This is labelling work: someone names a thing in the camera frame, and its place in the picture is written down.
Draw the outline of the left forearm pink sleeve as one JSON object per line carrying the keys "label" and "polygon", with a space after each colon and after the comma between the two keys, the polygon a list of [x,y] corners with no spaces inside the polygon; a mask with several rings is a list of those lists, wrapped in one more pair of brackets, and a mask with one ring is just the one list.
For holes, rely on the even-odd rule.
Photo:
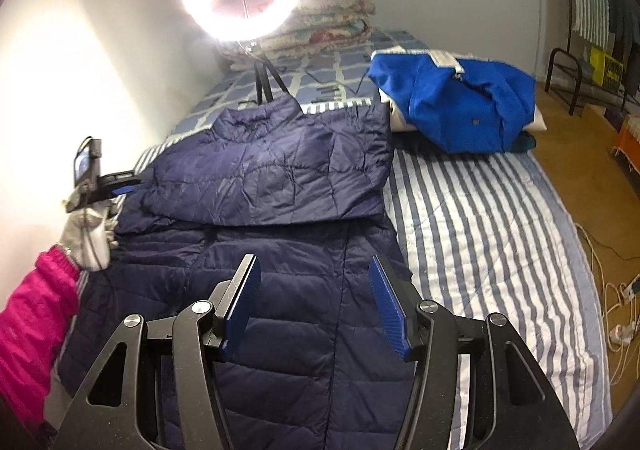
{"label": "left forearm pink sleeve", "polygon": [[1,398],[28,430],[44,421],[53,363],[78,311],[79,276],[62,248],[52,246],[1,311]]}

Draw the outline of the left hand white glove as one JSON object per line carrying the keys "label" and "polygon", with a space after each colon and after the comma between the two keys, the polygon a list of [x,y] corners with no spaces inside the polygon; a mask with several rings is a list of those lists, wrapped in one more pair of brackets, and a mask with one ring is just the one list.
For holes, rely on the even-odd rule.
{"label": "left hand white glove", "polygon": [[90,272],[104,270],[116,248],[115,227],[110,201],[93,203],[68,215],[58,247],[79,269]]}

